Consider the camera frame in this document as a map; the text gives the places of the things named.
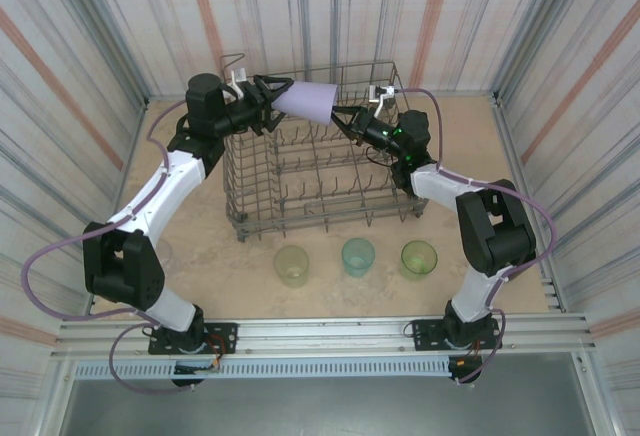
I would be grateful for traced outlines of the green translucent plastic cup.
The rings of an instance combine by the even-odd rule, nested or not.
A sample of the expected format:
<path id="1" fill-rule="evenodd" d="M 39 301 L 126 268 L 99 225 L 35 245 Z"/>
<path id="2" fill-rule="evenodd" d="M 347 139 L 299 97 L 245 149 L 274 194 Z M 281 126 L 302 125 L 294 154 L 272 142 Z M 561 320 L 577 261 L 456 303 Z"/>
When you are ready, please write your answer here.
<path id="1" fill-rule="evenodd" d="M 400 255 L 400 274 L 408 280 L 421 280 L 437 266 L 438 255 L 435 248 L 426 241 L 408 242 Z"/>

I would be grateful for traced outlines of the grey wire dish rack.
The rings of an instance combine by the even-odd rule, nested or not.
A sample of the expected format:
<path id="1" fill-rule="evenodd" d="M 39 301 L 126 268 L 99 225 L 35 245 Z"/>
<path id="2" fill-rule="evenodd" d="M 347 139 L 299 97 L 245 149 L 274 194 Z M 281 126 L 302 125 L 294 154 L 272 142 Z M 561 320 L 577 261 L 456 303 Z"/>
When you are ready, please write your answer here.
<path id="1" fill-rule="evenodd" d="M 385 217 L 419 217 L 426 201 L 391 176 L 389 155 L 357 146 L 335 126 L 287 116 L 273 132 L 225 142 L 226 215 L 237 238 Z"/>

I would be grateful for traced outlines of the grey metal panel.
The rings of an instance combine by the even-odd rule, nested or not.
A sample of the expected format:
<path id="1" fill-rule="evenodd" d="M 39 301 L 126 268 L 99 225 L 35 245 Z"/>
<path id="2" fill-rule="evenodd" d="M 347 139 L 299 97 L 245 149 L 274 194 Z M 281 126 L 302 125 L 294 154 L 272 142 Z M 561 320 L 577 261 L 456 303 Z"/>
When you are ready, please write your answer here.
<path id="1" fill-rule="evenodd" d="M 497 357 L 473 384 L 443 377 L 207 381 L 136 395 L 74 385 L 62 436 L 595 436 L 568 355 Z"/>

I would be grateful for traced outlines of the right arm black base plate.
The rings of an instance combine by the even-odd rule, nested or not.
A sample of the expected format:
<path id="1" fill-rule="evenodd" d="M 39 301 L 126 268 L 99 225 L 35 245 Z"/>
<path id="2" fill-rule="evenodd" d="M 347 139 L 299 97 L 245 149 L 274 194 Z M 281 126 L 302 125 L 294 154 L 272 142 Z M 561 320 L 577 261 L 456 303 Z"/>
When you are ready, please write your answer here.
<path id="1" fill-rule="evenodd" d="M 501 347 L 500 329 L 494 319 L 471 323 L 470 331 L 456 329 L 444 318 L 413 320 L 410 329 L 416 351 L 473 352 Z"/>

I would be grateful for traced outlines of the long aluminium mounting rail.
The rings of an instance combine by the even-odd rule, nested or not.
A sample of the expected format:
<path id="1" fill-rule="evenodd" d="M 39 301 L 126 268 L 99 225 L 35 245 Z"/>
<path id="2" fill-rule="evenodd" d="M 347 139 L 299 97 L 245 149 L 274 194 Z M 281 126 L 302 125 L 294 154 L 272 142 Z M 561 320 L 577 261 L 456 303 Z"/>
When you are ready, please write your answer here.
<path id="1" fill-rule="evenodd" d="M 235 358 L 396 356 L 415 351 L 411 316 L 381 318 L 245 319 L 238 322 Z M 104 360 L 132 320 L 62 325 L 51 358 Z M 568 313 L 511 314 L 501 351 L 572 353 L 595 349 L 586 317 Z"/>

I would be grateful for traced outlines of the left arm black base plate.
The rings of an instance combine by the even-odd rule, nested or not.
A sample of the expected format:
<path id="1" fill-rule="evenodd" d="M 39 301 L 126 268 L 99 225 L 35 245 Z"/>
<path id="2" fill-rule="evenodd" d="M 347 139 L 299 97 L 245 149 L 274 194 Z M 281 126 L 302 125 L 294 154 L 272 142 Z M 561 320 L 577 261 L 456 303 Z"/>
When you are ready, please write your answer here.
<path id="1" fill-rule="evenodd" d="M 228 322 L 199 322 L 186 332 L 160 327 L 151 332 L 151 355 L 234 354 L 239 326 Z"/>

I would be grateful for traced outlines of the aluminium table side rail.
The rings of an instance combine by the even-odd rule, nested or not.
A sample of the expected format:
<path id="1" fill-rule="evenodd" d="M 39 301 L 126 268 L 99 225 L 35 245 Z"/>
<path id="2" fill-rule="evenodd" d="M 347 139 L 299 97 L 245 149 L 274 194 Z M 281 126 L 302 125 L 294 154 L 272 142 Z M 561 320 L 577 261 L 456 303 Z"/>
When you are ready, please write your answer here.
<path id="1" fill-rule="evenodd" d="M 524 165 L 520 160 L 518 151 L 516 150 L 515 140 L 507 121 L 507 113 L 504 105 L 500 100 L 493 98 L 492 116 L 501 140 L 503 152 L 509 167 L 510 174 L 516 189 L 528 197 L 534 199 L 529 190 Z M 551 233 L 546 224 L 546 218 L 534 207 L 525 203 L 525 210 L 528 214 L 534 235 L 537 241 L 537 253 L 541 254 L 551 242 Z M 562 291 L 558 288 L 555 278 L 555 262 L 552 256 L 547 256 L 536 263 L 535 267 L 539 270 L 541 284 L 545 292 L 545 299 L 550 312 L 566 313 L 567 309 L 562 298 Z"/>
<path id="2" fill-rule="evenodd" d="M 124 192 L 124 187 L 125 187 L 125 183 L 128 177 L 128 173 L 129 170 L 131 168 L 131 164 L 132 164 L 132 159 L 134 157 L 134 153 L 136 150 L 136 146 L 139 142 L 140 139 L 140 134 L 142 131 L 142 128 L 144 126 L 144 119 L 145 119 L 145 115 L 148 109 L 148 105 L 149 105 L 150 99 L 148 96 L 145 96 L 143 99 L 143 102 L 141 103 L 137 113 L 136 113 L 136 121 L 135 121 L 135 132 L 134 135 L 132 136 L 132 139 L 130 140 L 129 143 L 127 143 L 126 145 L 126 150 L 125 150 L 125 158 L 124 158 L 124 165 L 122 167 L 122 169 L 120 170 L 120 173 L 118 174 L 117 180 L 116 180 L 116 193 L 114 196 L 114 200 L 110 203 L 107 204 L 107 209 L 104 210 L 100 210 L 98 211 L 98 215 L 93 217 L 93 220 L 98 221 L 100 223 L 104 223 L 104 221 L 108 220 L 113 214 L 115 214 L 116 212 L 119 211 L 120 206 L 120 202 L 122 199 L 122 195 Z M 129 306 L 123 303 L 109 303 L 107 301 L 108 304 L 111 304 L 111 306 L 108 307 L 108 309 L 106 310 L 96 310 L 95 309 L 95 303 L 97 302 L 96 300 L 96 296 L 90 293 L 87 293 L 86 295 L 86 304 L 84 307 L 84 312 L 86 313 L 85 315 L 87 316 L 93 316 L 93 314 L 98 314 L 100 312 L 109 312 L 109 311 L 119 311 L 122 308 L 127 308 L 125 309 L 125 311 L 130 312 L 131 310 L 129 310 Z"/>

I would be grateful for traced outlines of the teal translucent plastic cup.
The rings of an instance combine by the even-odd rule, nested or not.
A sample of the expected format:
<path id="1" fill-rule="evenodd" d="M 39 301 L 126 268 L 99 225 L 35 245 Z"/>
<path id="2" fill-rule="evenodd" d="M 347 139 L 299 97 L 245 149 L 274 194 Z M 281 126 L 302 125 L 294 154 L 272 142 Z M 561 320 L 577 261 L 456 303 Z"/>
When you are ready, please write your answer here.
<path id="1" fill-rule="evenodd" d="M 375 261 L 375 248 L 364 238 L 352 238 L 346 241 L 341 250 L 343 268 L 351 277 L 363 277 Z"/>

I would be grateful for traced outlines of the lilac plastic cup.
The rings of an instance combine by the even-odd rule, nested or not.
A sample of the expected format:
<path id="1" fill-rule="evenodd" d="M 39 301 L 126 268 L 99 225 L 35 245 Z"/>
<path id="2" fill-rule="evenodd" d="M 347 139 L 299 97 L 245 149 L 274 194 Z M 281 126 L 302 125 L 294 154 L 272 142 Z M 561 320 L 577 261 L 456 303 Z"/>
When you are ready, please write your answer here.
<path id="1" fill-rule="evenodd" d="M 272 103 L 286 115 L 329 126 L 339 87 L 335 84 L 296 81 Z"/>

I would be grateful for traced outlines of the yellow translucent plastic cup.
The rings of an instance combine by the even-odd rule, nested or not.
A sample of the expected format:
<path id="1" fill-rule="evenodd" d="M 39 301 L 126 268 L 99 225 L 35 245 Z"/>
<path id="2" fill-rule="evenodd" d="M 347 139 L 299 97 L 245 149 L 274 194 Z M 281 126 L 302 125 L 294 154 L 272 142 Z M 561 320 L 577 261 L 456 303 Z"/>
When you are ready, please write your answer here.
<path id="1" fill-rule="evenodd" d="M 300 246 L 280 248 L 274 256 L 273 265 L 280 280 L 290 288 L 301 288 L 308 281 L 309 256 Z"/>

